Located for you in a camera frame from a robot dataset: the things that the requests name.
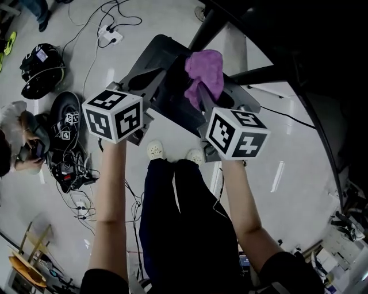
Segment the person's legs in dark trousers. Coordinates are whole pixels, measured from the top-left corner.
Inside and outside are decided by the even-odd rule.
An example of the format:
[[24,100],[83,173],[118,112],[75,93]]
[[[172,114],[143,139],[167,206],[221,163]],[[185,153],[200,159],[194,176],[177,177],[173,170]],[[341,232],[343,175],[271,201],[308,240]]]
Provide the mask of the person's legs in dark trousers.
[[236,234],[196,163],[152,160],[139,236],[157,294],[236,294],[242,287]]

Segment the person's right white shoe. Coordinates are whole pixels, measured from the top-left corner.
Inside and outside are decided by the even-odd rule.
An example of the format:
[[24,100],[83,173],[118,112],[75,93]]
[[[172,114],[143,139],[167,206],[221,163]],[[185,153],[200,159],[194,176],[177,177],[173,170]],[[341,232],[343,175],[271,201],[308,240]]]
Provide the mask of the person's right white shoe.
[[194,162],[198,166],[201,166],[204,163],[204,155],[199,149],[190,149],[185,159]]

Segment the wooden stool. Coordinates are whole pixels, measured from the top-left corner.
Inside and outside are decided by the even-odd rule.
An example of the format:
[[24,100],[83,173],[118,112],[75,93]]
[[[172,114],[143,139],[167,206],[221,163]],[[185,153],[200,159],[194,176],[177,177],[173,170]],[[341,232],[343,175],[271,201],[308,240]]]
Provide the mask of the wooden stool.
[[[32,225],[33,222],[30,222],[22,238],[20,248],[17,251],[10,250],[9,261],[11,267],[27,282],[30,282],[32,286],[44,289],[47,287],[47,281],[36,266],[41,257],[49,252],[48,242],[45,239],[51,232],[51,224],[47,225],[39,235],[31,231]],[[28,256],[24,249],[26,242],[32,245],[32,251]]]

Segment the purple cloth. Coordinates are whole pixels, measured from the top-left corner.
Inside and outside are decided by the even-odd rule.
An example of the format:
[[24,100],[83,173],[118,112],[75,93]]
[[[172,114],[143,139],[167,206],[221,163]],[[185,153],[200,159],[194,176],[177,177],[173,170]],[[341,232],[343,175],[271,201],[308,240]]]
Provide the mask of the purple cloth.
[[197,96],[200,82],[206,85],[214,101],[219,99],[224,89],[223,56],[220,52],[211,49],[193,52],[185,61],[185,71],[192,83],[184,96],[195,109],[200,110]]

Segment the person's white shoe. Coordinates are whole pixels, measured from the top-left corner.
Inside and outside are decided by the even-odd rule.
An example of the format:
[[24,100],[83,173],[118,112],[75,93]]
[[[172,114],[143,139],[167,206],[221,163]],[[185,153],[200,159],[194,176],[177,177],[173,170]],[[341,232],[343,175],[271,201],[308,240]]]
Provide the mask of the person's white shoe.
[[147,145],[147,155],[150,160],[165,159],[163,145],[159,140],[153,140]]
[[204,163],[204,155],[199,149],[190,149],[185,159],[194,162],[198,166],[201,166]]

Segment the person's left white shoe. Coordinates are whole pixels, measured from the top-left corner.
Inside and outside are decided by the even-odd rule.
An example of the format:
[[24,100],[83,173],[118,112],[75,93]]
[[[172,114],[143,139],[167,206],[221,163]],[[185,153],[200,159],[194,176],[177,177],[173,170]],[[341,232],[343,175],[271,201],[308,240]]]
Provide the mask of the person's left white shoe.
[[147,155],[150,160],[165,159],[163,145],[159,140],[153,140],[147,145]]

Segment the black device with screen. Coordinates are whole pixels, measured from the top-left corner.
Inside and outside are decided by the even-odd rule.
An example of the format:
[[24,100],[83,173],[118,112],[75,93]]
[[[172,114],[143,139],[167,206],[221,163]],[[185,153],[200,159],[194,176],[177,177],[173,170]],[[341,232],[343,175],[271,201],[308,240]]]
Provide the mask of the black device with screen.
[[250,270],[250,262],[248,257],[246,256],[246,254],[244,252],[239,252],[239,260],[240,260],[240,265],[242,268],[242,271],[244,273],[248,273]]

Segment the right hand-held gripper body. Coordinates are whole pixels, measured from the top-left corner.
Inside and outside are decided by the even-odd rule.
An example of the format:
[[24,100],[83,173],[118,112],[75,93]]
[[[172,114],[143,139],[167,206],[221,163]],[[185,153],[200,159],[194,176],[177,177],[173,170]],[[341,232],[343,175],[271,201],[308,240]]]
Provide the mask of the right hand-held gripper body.
[[201,112],[205,123],[198,131],[206,162],[256,158],[271,133],[252,112],[221,107]]

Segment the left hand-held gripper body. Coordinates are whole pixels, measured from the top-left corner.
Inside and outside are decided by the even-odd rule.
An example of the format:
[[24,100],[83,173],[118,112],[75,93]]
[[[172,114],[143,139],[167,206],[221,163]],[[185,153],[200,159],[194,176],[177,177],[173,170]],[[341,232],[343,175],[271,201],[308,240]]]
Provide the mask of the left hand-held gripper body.
[[104,90],[92,95],[82,104],[89,133],[111,143],[128,140],[140,145],[150,123],[154,120],[147,114],[154,90],[124,88],[123,84],[111,82]]

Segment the cluttered white shelf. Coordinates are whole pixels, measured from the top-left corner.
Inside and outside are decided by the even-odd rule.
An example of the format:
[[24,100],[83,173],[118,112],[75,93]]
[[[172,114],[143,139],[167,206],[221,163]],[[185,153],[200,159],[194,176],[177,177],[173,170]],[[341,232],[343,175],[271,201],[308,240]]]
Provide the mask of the cluttered white shelf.
[[290,250],[299,250],[306,258],[315,252],[338,294],[368,294],[368,244],[349,240],[329,223],[331,218],[329,211],[295,220]]

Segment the black open dome case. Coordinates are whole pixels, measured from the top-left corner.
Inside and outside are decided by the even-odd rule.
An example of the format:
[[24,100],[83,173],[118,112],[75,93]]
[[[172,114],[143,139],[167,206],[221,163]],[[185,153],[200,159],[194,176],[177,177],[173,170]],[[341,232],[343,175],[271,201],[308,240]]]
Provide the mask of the black open dome case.
[[[74,111],[80,114],[79,122],[74,125],[65,123],[66,114]],[[61,92],[54,100],[49,117],[49,137],[52,151],[65,153],[77,146],[81,120],[81,102],[79,97],[71,91]],[[60,138],[60,132],[64,130],[71,132],[69,141]]]

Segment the person's left forearm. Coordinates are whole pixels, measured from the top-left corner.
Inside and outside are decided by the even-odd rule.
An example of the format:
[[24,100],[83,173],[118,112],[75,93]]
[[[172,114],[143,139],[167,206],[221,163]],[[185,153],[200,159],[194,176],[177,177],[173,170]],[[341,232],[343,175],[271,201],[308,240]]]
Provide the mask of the person's left forearm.
[[125,224],[125,164],[127,142],[103,147],[102,167],[98,181],[96,227],[90,269],[111,271],[124,280],[127,274],[127,234]]

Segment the black dome backpack with screen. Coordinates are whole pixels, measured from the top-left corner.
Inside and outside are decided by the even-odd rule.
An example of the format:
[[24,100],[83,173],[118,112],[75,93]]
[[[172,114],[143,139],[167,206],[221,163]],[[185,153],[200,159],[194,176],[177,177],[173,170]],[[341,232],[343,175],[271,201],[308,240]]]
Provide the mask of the black dome backpack with screen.
[[36,45],[20,65],[25,85],[21,95],[38,100],[50,93],[63,80],[66,65],[58,49],[49,44]]

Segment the person's right forearm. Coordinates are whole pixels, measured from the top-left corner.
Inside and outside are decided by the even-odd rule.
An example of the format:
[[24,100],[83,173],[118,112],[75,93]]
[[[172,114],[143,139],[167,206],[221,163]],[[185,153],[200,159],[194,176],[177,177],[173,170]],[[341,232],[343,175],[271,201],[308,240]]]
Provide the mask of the person's right forearm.
[[262,226],[243,162],[221,162],[237,239],[251,265],[259,273],[266,261],[282,249]]

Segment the white power strip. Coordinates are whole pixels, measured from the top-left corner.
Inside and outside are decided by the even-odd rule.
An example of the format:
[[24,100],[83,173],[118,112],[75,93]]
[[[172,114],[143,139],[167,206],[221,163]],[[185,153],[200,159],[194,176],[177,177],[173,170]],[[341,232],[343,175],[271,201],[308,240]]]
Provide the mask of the white power strip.
[[124,39],[123,35],[112,28],[109,29],[107,25],[100,28],[98,34],[102,38],[106,39],[110,44],[118,44]]
[[77,208],[77,216],[82,219],[87,219],[91,216],[91,204],[88,204],[82,200],[75,202]]

